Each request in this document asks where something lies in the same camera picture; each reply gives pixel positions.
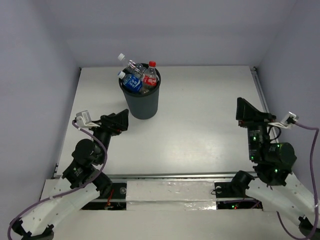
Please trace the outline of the metal rail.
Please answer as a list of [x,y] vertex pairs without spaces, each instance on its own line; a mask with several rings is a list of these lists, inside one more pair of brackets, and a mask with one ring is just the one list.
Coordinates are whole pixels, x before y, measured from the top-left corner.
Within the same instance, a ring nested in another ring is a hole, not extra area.
[[[250,69],[259,99],[262,104],[263,113],[270,113],[268,104],[266,102],[265,94],[262,90],[261,81],[255,67]],[[269,142],[264,144],[261,150],[261,161],[253,162],[255,164],[254,170],[258,172],[271,172],[272,174],[279,174],[281,171],[290,169],[290,162],[287,161],[288,152],[291,151],[290,145],[279,140],[282,134],[282,128],[267,125],[267,133],[269,134]]]
[[168,173],[168,174],[111,174],[106,175],[111,179],[224,179],[233,178],[237,172],[223,173]]

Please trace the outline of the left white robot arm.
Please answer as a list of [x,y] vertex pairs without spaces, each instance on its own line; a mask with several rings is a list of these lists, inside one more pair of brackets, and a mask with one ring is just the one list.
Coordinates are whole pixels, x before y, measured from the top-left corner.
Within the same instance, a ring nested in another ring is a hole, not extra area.
[[102,115],[92,120],[87,110],[76,114],[71,124],[88,138],[80,140],[72,161],[48,197],[27,207],[9,224],[7,238],[15,232],[23,240],[51,240],[54,228],[90,201],[112,191],[112,181],[103,172],[107,165],[111,138],[128,130],[129,110]]

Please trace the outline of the blue label water bottle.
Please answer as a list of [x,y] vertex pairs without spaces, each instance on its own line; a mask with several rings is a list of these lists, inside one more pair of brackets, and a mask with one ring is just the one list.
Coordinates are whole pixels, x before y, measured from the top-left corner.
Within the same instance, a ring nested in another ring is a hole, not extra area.
[[121,81],[122,85],[132,93],[139,93],[143,87],[142,81],[132,74],[126,74],[120,71],[117,75]]

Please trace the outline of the metal rail right side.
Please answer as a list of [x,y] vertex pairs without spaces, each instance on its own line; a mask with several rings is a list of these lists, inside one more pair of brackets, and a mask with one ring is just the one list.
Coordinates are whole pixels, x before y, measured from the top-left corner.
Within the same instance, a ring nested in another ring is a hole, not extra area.
[[[261,81],[255,67],[250,69],[259,99],[262,104],[263,113],[270,113],[268,104],[266,102],[265,94],[262,90]],[[254,170],[258,172],[271,172],[272,174],[279,174],[281,171],[290,169],[290,162],[287,161],[288,152],[291,151],[290,145],[279,140],[282,134],[282,128],[267,125],[267,133],[269,134],[269,142],[264,144],[261,150],[261,161],[253,162],[255,164]]]

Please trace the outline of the red label clear bottle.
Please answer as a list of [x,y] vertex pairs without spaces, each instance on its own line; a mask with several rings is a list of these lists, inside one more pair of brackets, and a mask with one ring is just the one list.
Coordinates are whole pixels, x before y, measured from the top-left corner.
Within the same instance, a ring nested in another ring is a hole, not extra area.
[[142,88],[141,93],[146,94],[153,90],[158,82],[157,72],[156,72],[156,62],[150,61],[148,63],[147,70],[142,75]]

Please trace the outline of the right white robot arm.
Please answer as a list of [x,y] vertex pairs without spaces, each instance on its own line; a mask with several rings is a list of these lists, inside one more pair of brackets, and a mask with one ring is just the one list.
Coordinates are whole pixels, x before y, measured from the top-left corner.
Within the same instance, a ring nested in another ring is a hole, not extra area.
[[277,216],[285,216],[302,233],[304,240],[320,238],[320,200],[315,173],[310,172],[313,191],[309,191],[294,175],[292,168],[297,160],[294,147],[288,142],[270,138],[270,130],[289,129],[296,125],[314,131],[319,128],[298,122],[298,116],[289,112],[282,121],[276,116],[261,112],[242,97],[237,98],[235,119],[238,126],[247,130],[249,160],[254,163],[257,177],[238,171],[230,182],[235,196],[251,197],[273,207]]

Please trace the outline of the metal rail front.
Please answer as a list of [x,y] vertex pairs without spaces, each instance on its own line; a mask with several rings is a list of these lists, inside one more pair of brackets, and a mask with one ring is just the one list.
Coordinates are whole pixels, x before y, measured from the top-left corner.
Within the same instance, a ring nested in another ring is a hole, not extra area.
[[223,173],[168,173],[168,174],[111,174],[106,175],[111,179],[224,179],[233,178],[237,172]]

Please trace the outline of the clear unlabelled plastic bottle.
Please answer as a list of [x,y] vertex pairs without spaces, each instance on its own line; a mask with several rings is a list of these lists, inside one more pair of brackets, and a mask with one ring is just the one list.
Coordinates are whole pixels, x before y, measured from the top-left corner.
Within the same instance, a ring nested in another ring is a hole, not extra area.
[[147,70],[147,68],[141,63],[136,63],[131,59],[127,59],[123,53],[120,53],[117,58],[123,64],[125,69],[137,78],[141,78],[144,72]]

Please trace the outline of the black plastic waste bin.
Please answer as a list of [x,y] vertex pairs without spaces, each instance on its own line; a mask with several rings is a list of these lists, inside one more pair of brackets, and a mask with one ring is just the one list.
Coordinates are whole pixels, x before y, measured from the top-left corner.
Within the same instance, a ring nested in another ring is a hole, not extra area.
[[[142,63],[142,65],[146,69],[148,69],[149,67],[149,64],[146,64],[146,63]],[[126,74],[131,74],[126,69],[122,71],[125,72]],[[137,119],[140,119],[140,120],[150,119],[158,111],[161,75],[156,67],[155,67],[155,71],[158,79],[157,85],[153,90],[145,94],[141,93],[142,89],[138,93],[133,93],[127,90],[123,86],[121,79],[118,77],[119,86],[123,92],[123,95],[125,97],[129,110],[131,114]]]

